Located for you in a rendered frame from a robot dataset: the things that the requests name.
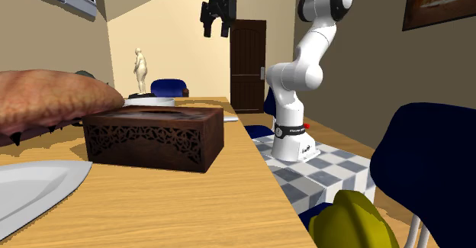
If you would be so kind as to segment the large dark blue chair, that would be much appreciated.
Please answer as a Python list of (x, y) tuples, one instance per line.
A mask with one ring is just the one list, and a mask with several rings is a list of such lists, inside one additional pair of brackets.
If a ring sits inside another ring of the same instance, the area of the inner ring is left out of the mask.
[(439, 248), (476, 248), (476, 109), (397, 109), (370, 163), (375, 184), (428, 228)]

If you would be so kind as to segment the white plate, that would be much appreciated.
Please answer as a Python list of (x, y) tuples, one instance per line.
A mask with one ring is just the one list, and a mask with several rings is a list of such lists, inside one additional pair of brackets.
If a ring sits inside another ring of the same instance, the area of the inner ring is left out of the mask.
[(47, 160), (0, 166), (0, 240), (73, 193), (92, 167), (89, 161)]

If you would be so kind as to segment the wooden table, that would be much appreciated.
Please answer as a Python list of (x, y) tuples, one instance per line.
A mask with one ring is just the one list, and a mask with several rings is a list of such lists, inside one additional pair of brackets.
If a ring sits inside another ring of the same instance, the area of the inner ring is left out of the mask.
[(94, 164), (0, 248), (316, 248), (239, 121), (206, 173)]

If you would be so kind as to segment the dark brown door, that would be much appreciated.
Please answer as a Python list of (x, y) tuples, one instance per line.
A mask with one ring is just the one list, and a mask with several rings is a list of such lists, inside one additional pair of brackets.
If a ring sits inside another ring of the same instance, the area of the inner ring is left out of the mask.
[(230, 103), (237, 114), (263, 112), (266, 21), (236, 20), (230, 29)]

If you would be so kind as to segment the yellow rounded object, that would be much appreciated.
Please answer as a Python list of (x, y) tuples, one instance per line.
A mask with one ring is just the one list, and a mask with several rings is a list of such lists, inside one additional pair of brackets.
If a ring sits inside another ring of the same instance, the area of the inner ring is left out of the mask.
[(361, 193), (340, 190), (333, 204), (310, 218), (317, 248), (400, 248), (376, 207)]

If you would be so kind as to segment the carved brown wooden tissue box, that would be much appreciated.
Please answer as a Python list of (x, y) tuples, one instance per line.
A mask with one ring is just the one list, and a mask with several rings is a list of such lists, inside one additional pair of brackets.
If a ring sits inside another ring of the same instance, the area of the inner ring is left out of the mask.
[(82, 123), (93, 163), (207, 172), (224, 148), (222, 108), (127, 106)]

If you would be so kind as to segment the checkered robot stand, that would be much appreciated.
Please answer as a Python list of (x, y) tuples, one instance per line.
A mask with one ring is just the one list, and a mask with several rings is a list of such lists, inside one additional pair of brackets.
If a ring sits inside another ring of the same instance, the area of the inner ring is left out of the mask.
[(274, 140), (271, 129), (249, 125), (246, 131), (297, 214), (323, 202), (333, 202), (342, 189), (361, 192), (370, 201), (374, 200), (375, 184), (369, 173), (369, 159), (316, 143), (320, 153), (313, 159), (282, 161), (271, 156)]

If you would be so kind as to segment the white round bowl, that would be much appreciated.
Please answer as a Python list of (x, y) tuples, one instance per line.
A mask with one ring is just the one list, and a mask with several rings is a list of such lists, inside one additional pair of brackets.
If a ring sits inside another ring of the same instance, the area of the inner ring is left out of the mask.
[(130, 98), (124, 101), (124, 107), (126, 106), (165, 106), (174, 107), (174, 98), (162, 98), (162, 97), (147, 97), (147, 98)]

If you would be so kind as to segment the dark framed wall picture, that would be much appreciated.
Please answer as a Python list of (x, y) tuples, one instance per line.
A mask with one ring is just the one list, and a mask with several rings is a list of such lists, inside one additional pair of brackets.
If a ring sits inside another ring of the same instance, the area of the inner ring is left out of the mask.
[(476, 0), (406, 0), (402, 31), (476, 16)]

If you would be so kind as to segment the pink brown cushion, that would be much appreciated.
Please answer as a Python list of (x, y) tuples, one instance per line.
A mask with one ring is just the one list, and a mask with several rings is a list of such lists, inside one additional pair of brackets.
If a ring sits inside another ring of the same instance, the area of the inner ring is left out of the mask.
[(90, 76), (48, 69), (0, 72), (0, 147), (123, 105), (116, 89)]

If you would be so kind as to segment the cream human figure statue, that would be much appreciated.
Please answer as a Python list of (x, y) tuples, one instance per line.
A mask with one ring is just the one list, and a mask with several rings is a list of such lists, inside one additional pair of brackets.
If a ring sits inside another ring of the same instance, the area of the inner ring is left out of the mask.
[(145, 78), (146, 78), (146, 74), (148, 73), (148, 69), (147, 69), (147, 66), (146, 66), (145, 56), (142, 54), (142, 50), (140, 48), (135, 49), (135, 54), (136, 54), (137, 58), (136, 58), (133, 73), (137, 77), (137, 84), (138, 84), (139, 92), (134, 93), (132, 95), (129, 95), (128, 98), (151, 98), (151, 97), (155, 97), (155, 95), (153, 93), (146, 91)]

